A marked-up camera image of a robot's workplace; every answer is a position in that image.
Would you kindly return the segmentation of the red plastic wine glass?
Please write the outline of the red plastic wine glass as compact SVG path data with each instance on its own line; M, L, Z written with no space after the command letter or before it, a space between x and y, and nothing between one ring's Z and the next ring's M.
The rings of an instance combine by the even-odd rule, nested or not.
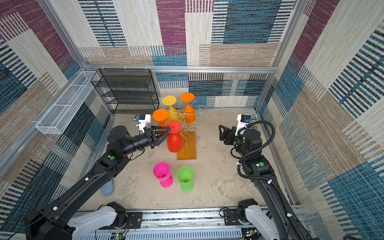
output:
M167 138L168 150L172 153L178 153L183 149L183 139L179 135L182 125L178 121L170 121L166 123L170 127L170 135Z

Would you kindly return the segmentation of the pink plastic wine glass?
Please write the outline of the pink plastic wine glass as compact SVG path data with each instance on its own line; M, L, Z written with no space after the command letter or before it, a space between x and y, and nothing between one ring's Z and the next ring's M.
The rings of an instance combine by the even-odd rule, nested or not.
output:
M172 186L174 179L171 176L170 165L166 162L160 162L153 168L154 176L160 181L160 185L163 188L169 188Z

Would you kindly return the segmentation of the green plastic wine glass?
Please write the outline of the green plastic wine glass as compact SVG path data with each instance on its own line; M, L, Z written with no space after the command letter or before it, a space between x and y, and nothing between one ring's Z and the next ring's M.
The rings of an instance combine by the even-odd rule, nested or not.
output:
M194 189L194 171L192 168L188 166L179 168L177 179L183 192L189 193Z

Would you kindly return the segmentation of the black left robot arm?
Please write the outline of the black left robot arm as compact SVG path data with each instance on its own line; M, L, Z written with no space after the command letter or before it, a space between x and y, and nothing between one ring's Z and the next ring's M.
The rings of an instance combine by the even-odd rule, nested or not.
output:
M169 135L170 127L151 126L132 137L124 126L114 127L107 137L106 152L92 169L58 199L40 211L31 210L24 218L28 240L72 239L75 228L69 221L76 211L103 185L116 177L132 160L130 154L146 147L159 146Z

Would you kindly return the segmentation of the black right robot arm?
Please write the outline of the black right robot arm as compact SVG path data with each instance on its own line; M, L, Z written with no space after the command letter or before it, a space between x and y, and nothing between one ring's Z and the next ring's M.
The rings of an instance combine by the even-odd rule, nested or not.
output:
M283 194L272 165L262 155L262 150L276 134L273 124L268 121L263 123L272 130L265 143L260 132L253 128L256 122L240 129L219 126L220 141L232 145L241 155L237 162L238 175L255 185L271 214L268 217L254 199L246 199L238 203L239 222L252 224L266 240L311 240L313 237L310 232L300 222Z

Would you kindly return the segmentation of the orange front wine glass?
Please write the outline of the orange front wine glass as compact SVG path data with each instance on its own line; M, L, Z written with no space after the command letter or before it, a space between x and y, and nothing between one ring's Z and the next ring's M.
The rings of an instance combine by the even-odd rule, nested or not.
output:
M159 122L159 127L164 127L166 125L168 118L168 111L165 109L158 109L153 113L153 119Z

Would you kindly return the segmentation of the orange wine glass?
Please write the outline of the orange wine glass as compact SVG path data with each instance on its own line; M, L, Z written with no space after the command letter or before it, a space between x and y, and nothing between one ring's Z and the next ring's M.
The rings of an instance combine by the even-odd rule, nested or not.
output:
M166 125L168 118L168 111L165 109L158 109L153 113L153 119L159 122L159 127L164 127Z
M181 100L186 102L187 105L183 108L184 120L192 124L196 120L196 112L192 107L191 102L195 99L195 96L192 93L184 93L181 95Z

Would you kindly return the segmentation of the yellow plastic wine glass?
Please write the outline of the yellow plastic wine glass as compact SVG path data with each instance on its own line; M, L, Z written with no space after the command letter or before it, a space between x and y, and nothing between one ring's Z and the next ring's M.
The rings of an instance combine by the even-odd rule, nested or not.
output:
M163 98L162 102L165 106L169 107L169 109L167 110L167 121L181 122L180 114L178 110L174 108L174 104L177 102L177 98L175 96L166 96Z

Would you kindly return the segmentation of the orange back wine glass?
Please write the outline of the orange back wine glass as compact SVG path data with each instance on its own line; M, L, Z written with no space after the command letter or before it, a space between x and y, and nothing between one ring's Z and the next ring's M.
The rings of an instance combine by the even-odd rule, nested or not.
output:
M195 96L192 93L184 93L181 95L181 100L186 102L187 105L183 108L184 120L192 124L196 120L196 112L192 107L191 102L195 99Z

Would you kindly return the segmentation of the colourful story book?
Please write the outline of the colourful story book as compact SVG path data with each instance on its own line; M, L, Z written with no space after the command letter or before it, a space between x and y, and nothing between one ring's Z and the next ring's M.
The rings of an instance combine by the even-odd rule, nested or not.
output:
M243 123L250 123L251 121L257 121L257 114L239 114L237 120Z

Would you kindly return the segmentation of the black mesh shelf unit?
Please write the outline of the black mesh shelf unit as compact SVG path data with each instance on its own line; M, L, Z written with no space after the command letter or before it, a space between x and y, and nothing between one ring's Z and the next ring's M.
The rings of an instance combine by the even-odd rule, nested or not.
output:
M159 108L150 70L98 69L91 83L113 114L152 114Z

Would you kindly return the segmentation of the blue sponge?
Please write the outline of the blue sponge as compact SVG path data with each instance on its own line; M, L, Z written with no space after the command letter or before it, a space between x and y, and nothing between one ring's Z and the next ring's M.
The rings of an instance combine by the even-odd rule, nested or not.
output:
M115 185L114 185L114 180L112 179L101 187L101 194L103 196L109 196L114 192L114 189L115 189Z

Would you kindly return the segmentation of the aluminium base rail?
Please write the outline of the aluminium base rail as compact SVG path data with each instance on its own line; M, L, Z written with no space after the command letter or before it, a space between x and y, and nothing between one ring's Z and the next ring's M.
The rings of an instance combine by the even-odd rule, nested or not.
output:
M112 207L83 212L69 220L73 240L298 240L290 226L282 225L265 207L196 208L126 211L123 220Z

